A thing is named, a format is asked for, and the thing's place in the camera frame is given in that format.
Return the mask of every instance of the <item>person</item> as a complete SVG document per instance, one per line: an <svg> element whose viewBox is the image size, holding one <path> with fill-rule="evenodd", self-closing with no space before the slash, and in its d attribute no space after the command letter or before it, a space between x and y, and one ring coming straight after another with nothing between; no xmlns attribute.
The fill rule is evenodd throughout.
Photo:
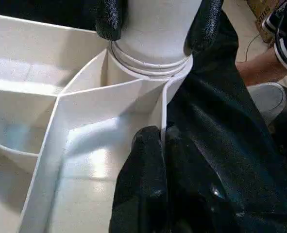
<svg viewBox="0 0 287 233"><path fill-rule="evenodd" d="M254 59L236 64L247 86L277 82L287 75L287 0L264 20L262 27L275 35L275 44Z"/></svg>

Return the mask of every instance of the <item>black rubber glove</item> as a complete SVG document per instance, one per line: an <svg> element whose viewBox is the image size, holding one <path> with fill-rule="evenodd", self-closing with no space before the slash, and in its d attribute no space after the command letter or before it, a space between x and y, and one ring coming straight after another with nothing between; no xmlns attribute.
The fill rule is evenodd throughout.
<svg viewBox="0 0 287 233"><path fill-rule="evenodd" d="M114 193L110 233L168 232L168 194L160 131L155 126L134 136Z"/></svg>

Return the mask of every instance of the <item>white pipe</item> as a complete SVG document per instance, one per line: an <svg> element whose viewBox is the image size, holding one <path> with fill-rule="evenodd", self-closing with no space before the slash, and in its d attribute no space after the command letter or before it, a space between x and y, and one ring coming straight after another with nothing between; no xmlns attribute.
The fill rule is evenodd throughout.
<svg viewBox="0 0 287 233"><path fill-rule="evenodd" d="M185 66L186 36L201 0L129 0L121 39L112 43L127 68L148 76L172 76Z"/></svg>

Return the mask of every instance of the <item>white plastic container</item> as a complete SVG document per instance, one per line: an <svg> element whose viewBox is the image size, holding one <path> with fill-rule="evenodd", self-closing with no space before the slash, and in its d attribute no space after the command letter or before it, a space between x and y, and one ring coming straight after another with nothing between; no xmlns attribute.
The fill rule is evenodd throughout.
<svg viewBox="0 0 287 233"><path fill-rule="evenodd" d="M132 138L163 136L192 57L148 77L95 32L3 16L0 45L0 233L107 232Z"/></svg>

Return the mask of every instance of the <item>floor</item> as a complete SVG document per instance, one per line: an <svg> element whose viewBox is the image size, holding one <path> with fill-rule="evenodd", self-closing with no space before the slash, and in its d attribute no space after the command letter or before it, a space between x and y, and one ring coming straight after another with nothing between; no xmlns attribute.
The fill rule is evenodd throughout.
<svg viewBox="0 0 287 233"><path fill-rule="evenodd" d="M224 0L223 9L238 34L239 49L236 61L244 62L246 59L251 60L264 53L267 50L267 44L262 41L260 36L250 44L259 35L259 32L254 24L256 18L246 0ZM279 83L287 87L287 76Z"/></svg>

